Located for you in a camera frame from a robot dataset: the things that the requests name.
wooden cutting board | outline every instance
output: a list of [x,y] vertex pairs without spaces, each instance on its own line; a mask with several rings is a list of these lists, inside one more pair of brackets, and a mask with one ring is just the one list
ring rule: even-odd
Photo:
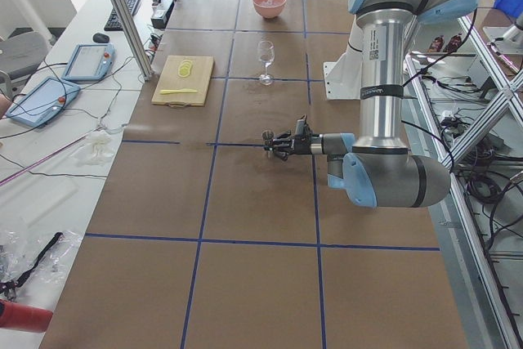
[[[183,78],[178,74],[178,69],[184,60],[190,60],[192,67],[190,75]],[[212,56],[168,56],[151,102],[155,105],[204,106],[213,66]],[[197,92],[160,94],[162,90],[179,89],[194,89]]]

computer mouse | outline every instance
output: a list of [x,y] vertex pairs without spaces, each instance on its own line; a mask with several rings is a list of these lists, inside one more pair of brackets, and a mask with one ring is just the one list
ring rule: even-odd
[[92,41],[99,44],[106,44],[109,42],[109,36],[103,33],[95,33],[94,36],[92,36]]

label sticker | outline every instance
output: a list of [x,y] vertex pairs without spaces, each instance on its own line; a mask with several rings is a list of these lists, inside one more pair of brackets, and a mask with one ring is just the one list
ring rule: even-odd
[[364,37],[364,59],[385,60],[387,52],[387,27],[375,26],[371,28]]

wine glass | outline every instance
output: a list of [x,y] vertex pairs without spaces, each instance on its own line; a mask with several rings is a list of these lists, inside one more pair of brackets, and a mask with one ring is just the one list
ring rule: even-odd
[[260,83],[262,85],[270,85],[274,79],[268,74],[267,67],[275,61],[275,46],[270,41],[260,41],[258,43],[258,59],[265,66],[265,73],[260,75]]

pink bowl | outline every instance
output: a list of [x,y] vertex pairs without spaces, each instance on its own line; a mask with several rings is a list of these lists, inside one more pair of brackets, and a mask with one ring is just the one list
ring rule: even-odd
[[270,19],[278,16],[287,0],[253,0],[254,10],[262,17]]

